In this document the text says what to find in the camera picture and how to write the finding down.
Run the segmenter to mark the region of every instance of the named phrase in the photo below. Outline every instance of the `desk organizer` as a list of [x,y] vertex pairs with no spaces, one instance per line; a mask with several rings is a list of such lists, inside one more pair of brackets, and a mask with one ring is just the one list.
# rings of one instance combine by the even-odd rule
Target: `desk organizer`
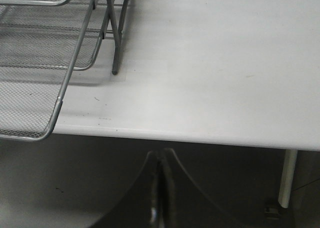
[[121,1],[117,23],[115,0],[0,0],[0,139],[50,135],[72,71],[94,64],[106,34],[118,73],[129,0]]

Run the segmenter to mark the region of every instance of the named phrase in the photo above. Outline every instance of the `table leg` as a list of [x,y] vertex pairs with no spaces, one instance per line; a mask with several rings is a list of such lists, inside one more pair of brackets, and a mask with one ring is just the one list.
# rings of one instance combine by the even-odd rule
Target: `table leg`
[[278,201],[282,208],[289,207],[292,183],[294,180],[294,173],[296,168],[298,150],[287,149],[285,151],[282,177],[280,183]]

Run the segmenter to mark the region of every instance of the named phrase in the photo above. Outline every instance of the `gray floor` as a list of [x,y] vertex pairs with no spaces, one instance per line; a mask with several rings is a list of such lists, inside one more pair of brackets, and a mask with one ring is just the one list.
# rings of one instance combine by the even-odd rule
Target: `gray floor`
[[299,152],[292,208],[269,221],[264,207],[277,199],[283,150],[55,134],[39,143],[0,141],[0,227],[89,227],[126,194],[147,152],[165,147],[244,228],[320,227],[320,181],[297,189],[320,177],[320,152]]

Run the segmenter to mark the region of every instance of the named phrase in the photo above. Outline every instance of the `table top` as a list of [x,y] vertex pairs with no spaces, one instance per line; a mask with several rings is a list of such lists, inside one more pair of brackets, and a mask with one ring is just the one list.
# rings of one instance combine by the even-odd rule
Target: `table top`
[[320,150],[320,0],[131,0],[55,133]]

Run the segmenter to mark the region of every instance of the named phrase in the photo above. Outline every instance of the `white surface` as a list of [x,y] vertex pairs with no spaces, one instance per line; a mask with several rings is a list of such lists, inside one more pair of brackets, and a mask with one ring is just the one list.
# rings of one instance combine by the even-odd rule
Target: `white surface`
[[55,133],[320,150],[320,0],[131,1]]

